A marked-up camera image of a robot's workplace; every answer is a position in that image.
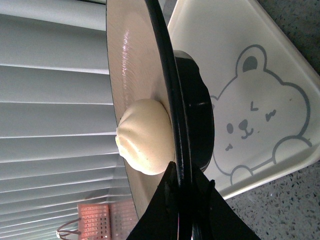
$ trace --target bear ear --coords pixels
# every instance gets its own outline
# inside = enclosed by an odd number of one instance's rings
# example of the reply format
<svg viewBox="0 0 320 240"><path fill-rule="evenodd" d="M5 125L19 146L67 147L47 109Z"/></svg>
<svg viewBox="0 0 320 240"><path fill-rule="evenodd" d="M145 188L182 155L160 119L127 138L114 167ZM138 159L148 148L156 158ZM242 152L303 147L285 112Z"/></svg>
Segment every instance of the bear ear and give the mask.
<svg viewBox="0 0 320 240"><path fill-rule="evenodd" d="M267 54L265 49L260 45L251 45L242 51L236 61L236 76L247 71L263 71L267 65Z"/></svg>

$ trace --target window blinds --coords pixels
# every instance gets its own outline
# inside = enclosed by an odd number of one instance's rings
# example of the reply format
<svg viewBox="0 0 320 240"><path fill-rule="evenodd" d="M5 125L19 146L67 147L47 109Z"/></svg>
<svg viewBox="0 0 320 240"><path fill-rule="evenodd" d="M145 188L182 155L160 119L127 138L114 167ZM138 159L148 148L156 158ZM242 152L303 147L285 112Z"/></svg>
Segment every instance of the window blinds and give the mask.
<svg viewBox="0 0 320 240"><path fill-rule="evenodd" d="M78 203L131 197L115 143L105 8L0 1L2 240L56 239Z"/></svg>

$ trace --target bear illustration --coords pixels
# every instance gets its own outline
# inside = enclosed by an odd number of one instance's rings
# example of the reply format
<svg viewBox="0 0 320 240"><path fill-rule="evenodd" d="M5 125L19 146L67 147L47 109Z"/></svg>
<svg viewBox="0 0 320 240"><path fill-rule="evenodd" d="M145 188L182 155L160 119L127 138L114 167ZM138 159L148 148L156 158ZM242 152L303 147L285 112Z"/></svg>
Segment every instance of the bear illustration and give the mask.
<svg viewBox="0 0 320 240"><path fill-rule="evenodd" d="M267 68L267 53L260 45L242 51L235 77L211 100L213 158L219 171L230 176L231 185L285 159L285 153L276 154L285 141L312 146L303 137L311 112L308 96Z"/></svg>

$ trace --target speckled countertop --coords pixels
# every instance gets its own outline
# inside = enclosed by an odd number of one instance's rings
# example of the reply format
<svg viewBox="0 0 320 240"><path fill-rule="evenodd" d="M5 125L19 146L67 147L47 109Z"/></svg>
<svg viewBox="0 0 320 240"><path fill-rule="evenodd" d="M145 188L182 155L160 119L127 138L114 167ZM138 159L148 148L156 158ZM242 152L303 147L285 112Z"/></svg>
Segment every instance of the speckled countertop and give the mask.
<svg viewBox="0 0 320 240"><path fill-rule="evenodd" d="M258 0L320 75L320 0ZM166 0L168 22L176 0ZM320 240L320 161L227 200L262 240Z"/></svg>

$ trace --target tray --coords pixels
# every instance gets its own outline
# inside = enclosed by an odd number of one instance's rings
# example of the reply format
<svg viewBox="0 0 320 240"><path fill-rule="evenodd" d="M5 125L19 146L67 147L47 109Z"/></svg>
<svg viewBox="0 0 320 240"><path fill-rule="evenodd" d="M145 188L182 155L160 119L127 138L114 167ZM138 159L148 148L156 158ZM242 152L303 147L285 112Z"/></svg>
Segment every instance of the tray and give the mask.
<svg viewBox="0 0 320 240"><path fill-rule="evenodd" d="M178 0L168 30L209 90L225 199L320 159L320 77L258 2Z"/></svg>

